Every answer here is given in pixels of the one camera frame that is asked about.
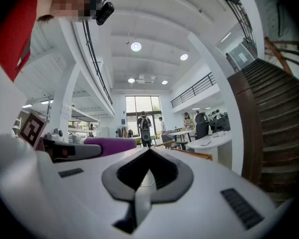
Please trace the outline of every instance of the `wooden stair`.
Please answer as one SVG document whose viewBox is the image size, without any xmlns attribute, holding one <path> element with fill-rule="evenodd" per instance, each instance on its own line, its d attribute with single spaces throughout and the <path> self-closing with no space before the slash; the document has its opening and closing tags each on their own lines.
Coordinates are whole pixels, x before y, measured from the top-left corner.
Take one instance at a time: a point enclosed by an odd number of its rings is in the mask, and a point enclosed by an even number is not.
<svg viewBox="0 0 299 239">
<path fill-rule="evenodd" d="M 262 127 L 258 185 L 279 205 L 294 196 L 299 177 L 299 80 L 260 59 L 242 72 Z"/>
</svg>

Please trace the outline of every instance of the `large window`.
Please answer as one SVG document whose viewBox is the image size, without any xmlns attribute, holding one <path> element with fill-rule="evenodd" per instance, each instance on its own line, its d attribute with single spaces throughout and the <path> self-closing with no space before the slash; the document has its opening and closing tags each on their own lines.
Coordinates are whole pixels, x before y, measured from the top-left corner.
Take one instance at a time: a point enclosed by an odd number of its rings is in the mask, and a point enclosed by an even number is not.
<svg viewBox="0 0 299 239">
<path fill-rule="evenodd" d="M 137 128 L 137 120 L 141 117 L 142 111 L 146 112 L 147 117 L 151 121 L 150 134 L 156 135 L 158 132 L 161 132 L 161 124 L 158 119 L 162 116 L 159 97 L 126 97 L 127 125 L 129 129 L 133 130 L 134 134 L 140 135 L 140 131 Z"/>
</svg>

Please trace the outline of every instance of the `purple sofa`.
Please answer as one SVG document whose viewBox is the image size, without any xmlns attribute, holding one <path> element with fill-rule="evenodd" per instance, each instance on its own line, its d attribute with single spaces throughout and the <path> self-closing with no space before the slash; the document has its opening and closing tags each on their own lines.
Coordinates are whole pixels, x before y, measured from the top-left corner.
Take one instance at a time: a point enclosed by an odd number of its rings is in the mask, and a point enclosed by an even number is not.
<svg viewBox="0 0 299 239">
<path fill-rule="evenodd" d="M 136 148 L 136 140 L 133 138 L 101 138 L 88 137 L 84 144 L 98 144 L 102 147 L 102 154 L 98 157 L 105 157 Z"/>
</svg>

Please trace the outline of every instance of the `person wearing backpack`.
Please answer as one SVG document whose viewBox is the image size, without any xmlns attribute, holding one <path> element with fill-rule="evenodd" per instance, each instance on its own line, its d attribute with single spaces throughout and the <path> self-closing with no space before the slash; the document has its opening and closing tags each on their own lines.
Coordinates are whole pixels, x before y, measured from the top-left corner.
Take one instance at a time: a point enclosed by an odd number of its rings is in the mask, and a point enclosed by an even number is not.
<svg viewBox="0 0 299 239">
<path fill-rule="evenodd" d="M 141 141 L 143 143 L 143 147 L 151 146 L 151 138 L 150 138 L 150 127 L 151 121 L 146 116 L 144 111 L 141 112 L 141 117 L 137 121 L 137 127 L 140 129 Z"/>
</svg>

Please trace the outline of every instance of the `headset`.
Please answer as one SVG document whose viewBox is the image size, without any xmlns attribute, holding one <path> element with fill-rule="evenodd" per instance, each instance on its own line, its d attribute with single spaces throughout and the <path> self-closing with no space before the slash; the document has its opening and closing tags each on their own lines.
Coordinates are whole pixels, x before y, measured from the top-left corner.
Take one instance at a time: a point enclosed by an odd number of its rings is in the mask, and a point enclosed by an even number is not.
<svg viewBox="0 0 299 239">
<path fill-rule="evenodd" d="M 98 25 L 103 25 L 115 10 L 111 2 L 105 3 L 105 1 L 91 0 L 90 7 L 85 10 L 88 11 L 86 14 L 92 16 L 92 19 L 95 19 Z"/>
</svg>

